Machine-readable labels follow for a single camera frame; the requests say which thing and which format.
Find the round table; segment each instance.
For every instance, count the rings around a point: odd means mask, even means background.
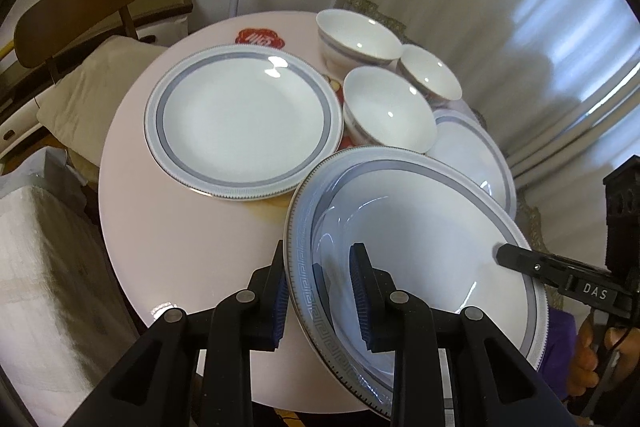
[[[233,42],[282,48],[328,74],[315,16],[265,12],[203,28],[158,57],[120,104],[100,162],[100,220],[116,276],[147,325],[163,306],[193,313],[246,288],[252,272],[271,263],[290,199],[286,194],[261,201],[220,200],[174,181],[146,145],[143,115],[149,94],[183,58]],[[456,108],[470,113],[465,103]],[[319,360],[290,307],[279,349],[252,351],[251,374],[253,400],[277,409],[366,409]]]

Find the plate rim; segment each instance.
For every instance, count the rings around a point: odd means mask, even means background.
[[[340,383],[345,388],[347,388],[348,391],[350,391],[350,393],[354,394],[357,398],[359,398],[362,402],[364,402],[368,407],[372,408],[373,410],[380,413],[381,415],[384,415],[385,417],[390,417],[391,415],[390,397],[392,396],[392,394],[388,391],[388,388],[386,387],[386,385],[382,383],[378,383],[377,386],[370,385],[370,382],[366,382],[362,378],[362,375],[359,375],[357,373],[356,368],[354,368],[354,363],[356,363],[357,365],[360,365],[360,364],[355,362],[349,356],[348,352],[341,346],[340,341],[338,340],[335,332],[332,332],[331,330],[329,330],[329,336],[332,336],[332,340],[334,341],[334,346],[333,346],[333,350],[330,357],[327,356],[327,354],[316,343],[316,340],[314,339],[315,331],[313,333],[310,332],[310,330],[313,330],[314,328],[309,327],[308,325],[309,318],[306,316],[302,316],[303,313],[300,311],[300,308],[299,308],[300,304],[304,304],[305,307],[308,308],[309,311],[311,311],[311,315],[314,316],[314,319],[316,319],[316,317],[319,317],[321,323],[322,323],[322,318],[324,317],[325,326],[329,322],[326,318],[324,309],[321,306],[318,291],[314,287],[313,283],[311,283],[308,286],[309,298],[300,299],[300,294],[302,293],[300,291],[301,285],[298,284],[298,280],[297,280],[298,278],[296,277],[296,272],[293,270],[293,267],[291,266],[293,263],[290,263],[290,261],[295,261],[295,257],[299,256],[297,255],[298,249],[295,248],[296,245],[292,245],[292,240],[291,240],[292,239],[291,237],[292,236],[292,217],[297,211],[296,203],[298,202],[300,195],[303,193],[306,186],[308,185],[308,182],[310,181],[310,179],[316,175],[319,169],[324,168],[324,166],[326,166],[327,163],[329,162],[336,161],[337,158],[339,158],[340,156],[347,156],[353,153],[361,154],[363,150],[371,150],[370,151],[371,155],[374,155],[375,149],[378,150],[378,157],[375,157],[375,158],[372,157],[368,160],[363,160],[362,162],[353,163],[351,166],[344,168],[342,172],[344,173],[346,172],[346,170],[354,168],[354,166],[357,166],[361,163],[380,159],[380,153],[382,155],[385,155],[385,154],[387,155],[382,159],[395,159],[395,160],[399,159],[404,161],[407,161],[408,159],[409,162],[411,162],[411,160],[414,159],[416,160],[415,163],[418,165],[420,165],[423,162],[426,162],[426,163],[432,162],[434,165],[428,166],[428,168],[431,168],[435,171],[439,171],[444,176],[449,177],[454,182],[462,185],[463,188],[466,188],[470,192],[474,193],[474,195],[478,197],[482,203],[488,206],[489,209],[494,214],[496,214],[496,216],[503,222],[503,224],[506,227],[508,227],[514,239],[517,242],[518,240],[521,242],[521,246],[528,247],[528,244],[526,239],[522,235],[522,232],[518,229],[518,227],[514,224],[514,222],[509,218],[509,216],[504,211],[504,209],[500,206],[500,204],[498,204],[497,201],[495,201],[486,192],[484,192],[484,190],[482,190],[477,184],[475,184],[473,181],[471,181],[469,178],[467,178],[460,172],[445,165],[442,162],[435,160],[434,158],[429,158],[428,156],[420,155],[418,153],[414,153],[408,150],[398,149],[398,148],[393,148],[388,146],[363,146],[363,147],[356,147],[356,148],[350,148],[350,149],[338,151],[337,153],[334,153],[333,155],[329,156],[328,158],[320,162],[307,175],[305,180],[298,186],[297,190],[295,191],[292,197],[289,208],[287,210],[287,216],[286,216],[285,228],[284,228],[284,245],[283,245],[285,274],[287,277],[287,284],[289,285],[289,296],[293,304],[292,307],[296,313],[296,317],[298,318],[300,325],[302,326],[302,330],[305,333],[306,339],[308,340],[309,344],[311,345],[312,349],[314,350],[318,358],[322,360],[322,362],[329,369],[329,371],[332,372],[332,374],[338,379],[338,381],[340,381]],[[334,179],[326,181],[324,183],[324,187],[326,187],[328,184],[333,183],[334,181],[335,181]],[[313,206],[314,206],[313,208],[304,208],[302,212],[304,212],[307,215],[313,214],[316,210],[316,206],[315,205]],[[537,369],[540,367],[540,363],[542,363],[542,358],[545,352],[546,340],[548,336],[547,298],[546,298],[546,292],[545,292],[544,286],[540,282],[533,280],[531,277],[526,277],[524,275],[523,275],[523,279],[525,283],[527,282],[527,280],[529,280],[532,285],[533,296],[534,296],[533,306],[534,306],[534,309],[536,310],[536,315],[541,315],[540,318],[542,319],[542,320],[536,319],[536,323],[534,325],[534,332],[533,332],[533,336],[532,336],[531,344],[529,348],[529,353],[527,353],[527,355],[530,355],[532,352],[537,351],[537,354],[535,357],[535,363],[530,362],[532,363],[534,368]],[[340,355],[344,359],[348,360],[349,369],[347,370],[336,369],[334,363],[336,362],[336,360],[338,360],[337,357],[339,357]],[[354,385],[354,382],[356,381],[360,382],[359,387]],[[379,399],[378,396],[380,394],[383,395],[384,399]]]
[[[271,181],[269,183],[265,183],[268,180],[259,180],[257,182],[250,182],[248,186],[230,187],[224,184],[208,182],[194,176],[184,168],[177,165],[171,156],[167,154],[162,145],[162,140],[159,136],[158,130],[156,129],[156,118],[158,117],[159,106],[167,87],[171,85],[174,79],[181,72],[196,65],[199,61],[224,53],[257,53],[264,55],[265,58],[267,55],[282,55],[288,62],[295,65],[300,70],[303,70],[308,75],[307,79],[303,78],[304,81],[311,81],[319,88],[318,90],[314,89],[313,91],[321,104],[323,101],[321,100],[320,94],[322,94],[324,101],[326,102],[328,108],[328,131],[324,144],[319,146],[319,150],[315,155],[312,153],[312,155],[309,156],[311,159],[306,163],[306,166],[303,166],[302,168],[300,165],[296,166],[292,171],[289,171],[289,175],[284,179]],[[309,64],[306,60],[284,50],[275,50],[264,46],[257,46],[255,44],[220,44],[199,50],[181,59],[177,64],[174,64],[168,71],[166,71],[156,82],[156,85],[153,87],[148,99],[146,100],[143,117],[143,129],[148,151],[162,171],[178,183],[190,188],[191,190],[199,192],[200,194],[227,200],[241,201],[272,198],[292,191],[306,177],[308,172],[313,170],[318,162],[324,160],[327,156],[337,150],[342,139],[342,128],[342,110],[340,108],[337,95],[324,76],[322,76],[315,67]]]
[[[476,133],[479,136],[482,142],[486,145],[487,149],[491,151],[492,156],[494,157],[494,159],[496,160],[496,163],[498,164],[498,168],[500,169],[500,172],[502,174],[502,180],[504,181],[504,185],[506,188],[504,193],[506,195],[507,201],[505,203],[504,210],[507,212],[507,214],[509,214],[509,217],[511,217],[511,219],[514,219],[516,217],[516,211],[518,209],[518,203],[516,200],[516,186],[513,181],[513,176],[511,175],[511,169],[507,165],[507,160],[504,158],[504,154],[502,154],[502,151],[500,151],[498,144],[495,142],[493,138],[491,138],[491,135],[487,131],[485,131],[477,121],[474,121],[472,118],[469,118],[466,114],[462,114],[460,111],[456,111],[454,109],[448,109],[448,108],[436,109],[433,111],[433,118],[436,121],[436,128],[440,123],[439,121],[442,121],[443,118],[446,118],[447,121],[458,120],[457,123],[462,122],[464,124],[463,126],[466,126],[472,132]],[[436,161],[440,161],[437,158],[433,158],[432,156],[429,156],[429,158],[432,158],[433,160],[436,160]],[[462,174],[465,177],[468,177],[464,172],[460,172],[460,174]]]

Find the plate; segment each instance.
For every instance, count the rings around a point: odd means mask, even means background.
[[[180,183],[257,200],[295,188],[342,137],[333,89],[280,50],[233,44],[185,58],[145,110],[151,154]]]
[[[478,123],[452,109],[437,109],[438,139],[427,156],[453,167],[516,217],[516,187],[509,166],[494,140]]]
[[[394,356],[374,355],[362,340],[348,269],[356,242],[397,288],[436,309],[483,309],[533,367],[540,365],[548,323],[544,288],[494,261],[504,243],[528,248],[505,211],[466,176],[426,156],[347,149],[323,161],[294,194],[284,255],[303,330],[366,405],[390,416]]]

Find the bowl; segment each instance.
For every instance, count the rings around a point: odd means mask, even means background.
[[[367,16],[347,10],[322,10],[316,16],[327,66],[347,74],[359,66],[387,66],[402,55],[393,32]]]
[[[444,103],[462,97],[462,87],[456,75],[438,57],[420,46],[402,46],[396,71],[430,102]]]
[[[344,79],[344,123],[356,145],[388,145],[426,153],[436,141],[431,107],[392,71],[362,66]]]

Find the human hand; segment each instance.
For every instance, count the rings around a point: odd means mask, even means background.
[[[604,344],[611,349],[622,338],[625,329],[610,329],[605,335]],[[591,350],[593,342],[593,327],[590,317],[580,327],[575,344],[575,353],[569,365],[569,376],[566,389],[571,396],[582,396],[588,388],[596,387],[600,380],[595,373],[598,366],[598,357]],[[611,378],[611,383],[616,386],[626,377],[631,375],[640,360],[640,330],[633,328],[625,341],[618,346],[620,360]]]

